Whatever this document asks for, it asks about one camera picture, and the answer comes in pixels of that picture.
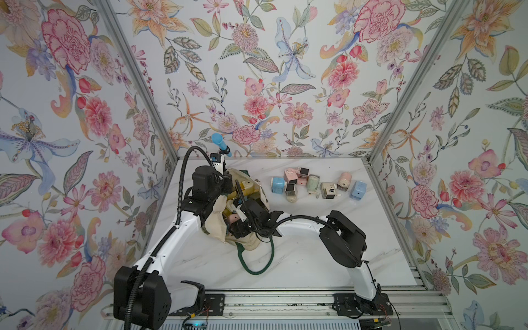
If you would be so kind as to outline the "light blue pencil sharpener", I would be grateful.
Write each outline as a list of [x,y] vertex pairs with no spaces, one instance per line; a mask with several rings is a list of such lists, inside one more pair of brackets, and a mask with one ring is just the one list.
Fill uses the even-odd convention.
[[287,182],[283,177],[272,177],[271,179],[271,191],[274,194],[282,195],[285,192]]

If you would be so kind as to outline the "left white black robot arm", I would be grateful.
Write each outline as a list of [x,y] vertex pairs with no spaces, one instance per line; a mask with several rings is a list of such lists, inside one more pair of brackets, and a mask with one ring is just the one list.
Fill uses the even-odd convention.
[[205,289],[200,283],[166,280],[177,255],[196,233],[205,230],[225,241],[227,224],[222,215],[232,179],[225,164],[199,166],[192,175],[191,195],[180,195],[180,205],[172,226],[156,246],[134,266],[121,267],[115,275],[114,318],[125,329],[159,329],[174,312],[191,319],[206,310]]

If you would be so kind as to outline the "pale green cube sharpener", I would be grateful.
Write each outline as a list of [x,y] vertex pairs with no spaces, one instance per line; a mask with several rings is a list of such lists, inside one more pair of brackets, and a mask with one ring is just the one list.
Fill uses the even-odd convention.
[[294,183],[288,183],[285,187],[285,198],[290,203],[296,203],[298,200],[297,185]]

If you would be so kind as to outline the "cream green tote bag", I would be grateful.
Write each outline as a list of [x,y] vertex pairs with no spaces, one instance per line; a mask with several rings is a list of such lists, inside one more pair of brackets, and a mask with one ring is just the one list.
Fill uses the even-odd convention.
[[[273,240],[265,240],[265,235],[259,233],[264,229],[263,223],[270,217],[270,203],[261,182],[251,178],[245,170],[228,169],[226,174],[232,179],[232,191],[223,192],[217,198],[202,230],[222,243],[235,246],[242,268],[247,273],[258,276],[268,270],[275,255]],[[260,243],[270,244],[271,255],[263,269],[251,270],[243,253],[255,250]]]

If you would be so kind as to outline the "large pink pencil sharpener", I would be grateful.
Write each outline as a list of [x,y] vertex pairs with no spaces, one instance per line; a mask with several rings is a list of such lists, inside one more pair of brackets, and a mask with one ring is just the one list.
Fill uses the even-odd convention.
[[297,184],[298,172],[295,168],[287,168],[284,170],[284,179],[287,184]]

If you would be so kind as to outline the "small pink pencil sharpener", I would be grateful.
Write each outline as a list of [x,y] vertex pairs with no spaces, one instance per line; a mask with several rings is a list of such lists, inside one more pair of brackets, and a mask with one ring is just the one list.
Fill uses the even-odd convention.
[[296,174],[298,177],[297,184],[301,186],[306,186],[308,183],[308,179],[309,179],[309,169],[299,167],[297,168]]

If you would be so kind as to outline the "blue cube pencil sharpener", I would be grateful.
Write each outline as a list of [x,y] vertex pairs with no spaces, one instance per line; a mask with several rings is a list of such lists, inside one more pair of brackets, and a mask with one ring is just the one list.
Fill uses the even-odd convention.
[[367,184],[363,181],[356,180],[351,188],[350,198],[360,201],[367,192]]

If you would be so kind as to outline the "mint green pencil sharpener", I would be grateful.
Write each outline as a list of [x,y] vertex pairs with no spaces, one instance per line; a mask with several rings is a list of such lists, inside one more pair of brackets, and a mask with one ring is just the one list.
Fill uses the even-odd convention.
[[307,192],[311,195],[319,195],[320,176],[310,174],[307,179]]

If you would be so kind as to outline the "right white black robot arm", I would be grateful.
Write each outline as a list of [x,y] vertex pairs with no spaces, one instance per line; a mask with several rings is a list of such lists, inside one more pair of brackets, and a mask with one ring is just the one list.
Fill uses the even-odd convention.
[[[235,240],[237,256],[243,269],[258,276],[265,273],[275,257],[275,237],[288,235],[316,235],[331,258],[346,268],[352,284],[352,294],[335,294],[331,308],[340,316],[359,319],[362,316],[397,314],[389,296],[375,280],[369,262],[363,259],[367,250],[367,235],[343,213],[332,210],[326,217],[287,214],[279,210],[268,211],[255,201],[241,201],[234,213],[228,217],[229,237]],[[243,258],[246,251],[242,239],[256,238],[259,243],[268,243],[271,255],[259,271],[250,269]]]

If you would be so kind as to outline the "pink round pencil sharpener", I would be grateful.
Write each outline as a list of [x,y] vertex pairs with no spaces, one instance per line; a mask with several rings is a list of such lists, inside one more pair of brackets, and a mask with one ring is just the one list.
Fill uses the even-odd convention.
[[352,175],[349,172],[342,172],[338,182],[337,188],[341,191],[347,191],[351,185]]

